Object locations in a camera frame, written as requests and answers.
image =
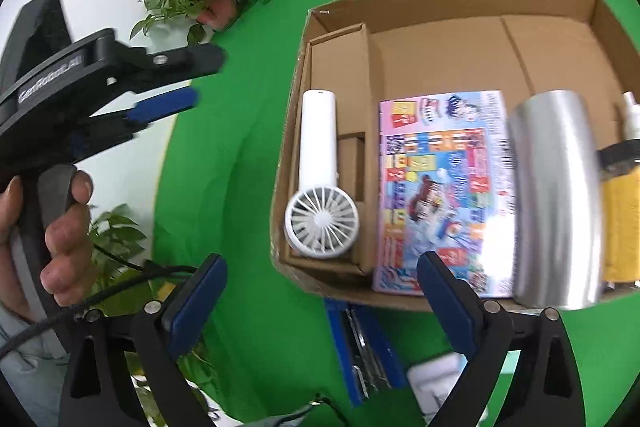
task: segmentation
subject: gray sleeve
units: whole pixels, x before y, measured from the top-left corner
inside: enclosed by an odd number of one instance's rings
[[[0,345],[28,327],[0,303]],[[56,427],[68,356],[54,359],[36,337],[0,360],[15,396],[38,427]]]

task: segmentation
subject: terracotta pot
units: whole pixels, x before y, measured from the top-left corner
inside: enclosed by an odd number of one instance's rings
[[[206,8],[200,12],[196,20],[216,31],[223,30],[238,16],[238,5],[235,0],[204,0]]]

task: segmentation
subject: white handheld fan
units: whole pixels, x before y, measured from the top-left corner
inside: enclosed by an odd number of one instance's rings
[[[356,240],[360,221],[349,195],[337,187],[335,96],[311,89],[302,96],[298,191],[289,200],[284,229],[301,255],[331,259]]]

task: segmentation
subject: cardboard box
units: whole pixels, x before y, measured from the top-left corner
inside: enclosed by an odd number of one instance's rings
[[[640,55],[602,0],[338,0],[310,12],[300,49],[271,208],[273,263],[305,291],[380,307],[429,309],[424,298],[371,290],[380,101],[499,89],[509,112],[537,92],[571,89],[603,148],[622,139],[622,92],[640,98]],[[362,221],[353,251],[329,262],[297,256],[283,232],[309,87],[335,93],[339,184]]]

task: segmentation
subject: human hand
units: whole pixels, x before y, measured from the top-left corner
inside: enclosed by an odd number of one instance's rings
[[[60,306],[80,302],[97,275],[91,262],[93,245],[88,236],[90,215],[87,203],[94,184],[86,172],[78,171],[71,183],[74,203],[66,213],[51,223],[45,242],[51,261],[42,270],[40,281]],[[0,301],[15,314],[34,320],[18,281],[11,259],[9,234],[22,211],[22,182],[14,177],[0,194]]]

